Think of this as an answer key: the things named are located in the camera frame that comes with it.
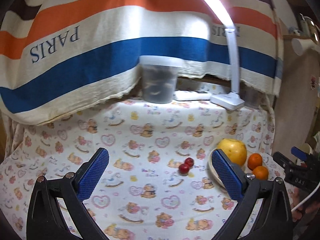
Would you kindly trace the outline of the person's hand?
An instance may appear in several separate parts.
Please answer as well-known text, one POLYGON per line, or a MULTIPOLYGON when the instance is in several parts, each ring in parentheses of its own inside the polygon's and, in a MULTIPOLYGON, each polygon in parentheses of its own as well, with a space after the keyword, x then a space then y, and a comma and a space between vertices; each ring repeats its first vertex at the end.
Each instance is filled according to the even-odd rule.
POLYGON ((314 199, 313 202, 307 200, 304 204, 301 204, 302 200, 304 199, 301 194, 303 192, 300 191, 299 188, 293 189, 292 194, 292 204, 291 204, 291 211, 292 213, 292 220, 294 222, 300 220, 303 217, 303 214, 313 213, 319 209, 319 198, 314 199))

